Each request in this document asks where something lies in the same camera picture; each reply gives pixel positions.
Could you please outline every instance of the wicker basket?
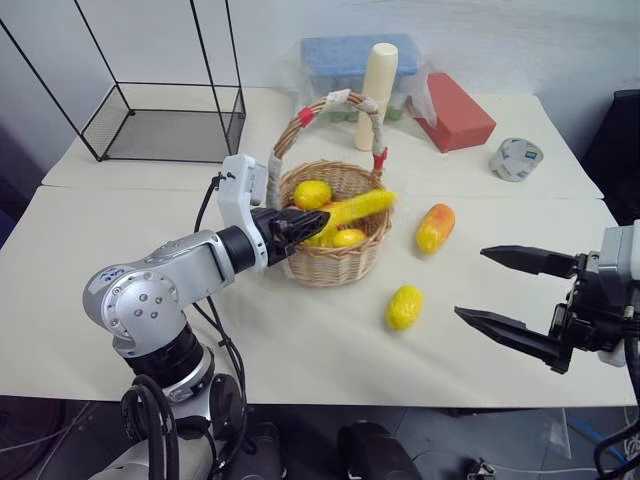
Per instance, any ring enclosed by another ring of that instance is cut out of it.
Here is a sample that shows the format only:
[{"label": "wicker basket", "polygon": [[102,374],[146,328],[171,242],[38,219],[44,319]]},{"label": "wicker basket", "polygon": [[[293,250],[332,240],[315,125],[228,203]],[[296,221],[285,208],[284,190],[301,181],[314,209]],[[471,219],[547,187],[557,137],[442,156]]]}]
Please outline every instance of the wicker basket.
[{"label": "wicker basket", "polygon": [[[347,104],[369,115],[373,127],[374,169],[371,172],[343,162],[317,161],[301,165],[281,177],[282,157],[291,148],[298,133],[323,111],[333,105]],[[324,180],[331,186],[333,200],[351,198],[377,188],[382,164],[387,155],[382,141],[382,121],[378,106],[368,97],[348,90],[333,92],[316,103],[302,109],[276,143],[269,161],[267,202],[274,208],[293,204],[293,191],[304,180]],[[353,225],[367,233],[367,240],[352,247],[321,248],[299,245],[297,253],[289,258],[293,276],[300,282],[316,287],[335,287],[362,278],[373,268],[386,233],[391,228],[390,211],[370,215]]]}]

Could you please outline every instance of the red box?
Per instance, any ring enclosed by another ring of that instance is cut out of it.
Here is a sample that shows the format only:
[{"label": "red box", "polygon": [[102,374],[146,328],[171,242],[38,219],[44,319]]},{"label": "red box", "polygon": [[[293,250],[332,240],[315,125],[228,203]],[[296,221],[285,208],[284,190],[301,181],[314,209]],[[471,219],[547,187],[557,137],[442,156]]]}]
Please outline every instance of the red box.
[{"label": "red box", "polygon": [[427,87],[437,123],[434,128],[424,118],[416,117],[416,121],[441,152],[487,141],[496,122],[449,75],[432,73],[427,78]]}]

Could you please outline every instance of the toy fruit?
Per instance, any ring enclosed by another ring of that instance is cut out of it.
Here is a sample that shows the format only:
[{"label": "toy fruit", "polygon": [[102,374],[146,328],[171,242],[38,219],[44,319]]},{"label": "toy fruit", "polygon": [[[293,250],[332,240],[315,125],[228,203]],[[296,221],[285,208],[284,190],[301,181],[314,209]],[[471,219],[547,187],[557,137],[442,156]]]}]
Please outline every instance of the toy fruit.
[{"label": "toy fruit", "polygon": [[367,239],[367,234],[359,228],[340,230],[333,237],[334,248],[350,247]]},{"label": "toy fruit", "polygon": [[394,330],[406,330],[420,315],[424,296],[412,285],[403,285],[393,294],[385,319]]},{"label": "toy fruit", "polygon": [[293,203],[303,210],[315,210],[331,200],[331,187],[322,180],[305,180],[293,191]]},{"label": "toy fruit", "polygon": [[456,224],[456,214],[443,203],[427,212],[416,233],[418,248],[424,253],[435,253],[449,238]]},{"label": "toy fruit", "polygon": [[357,195],[347,200],[332,203],[322,210],[331,214],[331,225],[348,225],[374,213],[391,208],[396,200],[396,194],[383,189]]},{"label": "toy fruit", "polygon": [[311,247],[322,247],[322,248],[332,248],[333,247],[333,239],[338,233],[338,227],[335,225],[330,225],[325,227],[320,233],[316,233],[313,237],[308,238],[304,241],[305,245],[309,245]]}]

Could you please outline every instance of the white table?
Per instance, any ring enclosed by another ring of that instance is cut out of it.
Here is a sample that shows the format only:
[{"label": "white table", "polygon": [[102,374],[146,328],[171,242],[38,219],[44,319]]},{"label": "white table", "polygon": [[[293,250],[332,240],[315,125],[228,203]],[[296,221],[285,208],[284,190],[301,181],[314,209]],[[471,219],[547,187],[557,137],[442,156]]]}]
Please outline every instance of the white table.
[{"label": "white table", "polygon": [[[171,102],[177,102],[178,98],[184,101],[184,93],[178,93],[184,89],[187,89],[189,108],[211,103],[207,97],[210,95],[208,88],[167,88],[149,90],[148,87],[129,86],[125,93],[134,106],[137,103],[146,106],[150,99],[156,102],[155,105],[162,100],[162,106],[167,108],[181,106],[183,104]],[[293,101],[264,88],[245,89],[245,98],[248,116],[240,151],[266,163],[275,141],[290,120]],[[535,96],[474,95],[474,98],[497,122],[489,141],[482,146],[442,154],[409,116],[385,123],[391,150],[384,178],[388,188],[407,195],[602,198]],[[285,169],[320,159],[341,160],[370,168],[371,155],[353,148],[353,129],[354,124],[348,122],[312,125],[285,157]],[[526,182],[505,182],[489,170],[489,158],[507,137],[527,138],[544,152],[543,162]],[[218,170],[219,165],[215,164],[120,160],[97,163],[76,140],[47,174],[43,184],[91,189],[204,191]]]},{"label": "white table", "polygon": [[[132,378],[110,335],[83,312],[100,268],[142,258],[191,230],[200,192],[41,187],[0,251],[0,394],[117,400]],[[435,202],[457,213],[436,255],[413,247]],[[203,225],[221,227],[216,208]],[[401,195],[376,268],[335,289],[303,287],[275,267],[245,272],[216,295],[246,363],[250,402],[457,407],[596,406],[633,403],[627,373],[576,351],[570,371],[501,347],[468,327],[454,305],[489,309],[546,332],[570,282],[510,271],[482,247],[535,245],[566,253],[598,249],[614,220],[600,200]],[[400,285],[425,294],[404,333],[383,325]],[[200,339],[212,343],[193,311]],[[217,354],[218,368],[227,357]]]}]

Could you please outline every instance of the roll of tape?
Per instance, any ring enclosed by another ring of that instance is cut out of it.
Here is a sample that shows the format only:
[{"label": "roll of tape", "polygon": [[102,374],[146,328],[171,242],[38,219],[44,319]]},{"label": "roll of tape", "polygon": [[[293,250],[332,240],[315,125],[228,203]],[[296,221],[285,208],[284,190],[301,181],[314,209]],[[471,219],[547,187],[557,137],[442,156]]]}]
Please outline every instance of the roll of tape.
[{"label": "roll of tape", "polygon": [[522,182],[542,161],[544,155],[533,143],[507,138],[489,160],[489,168],[509,182]]}]

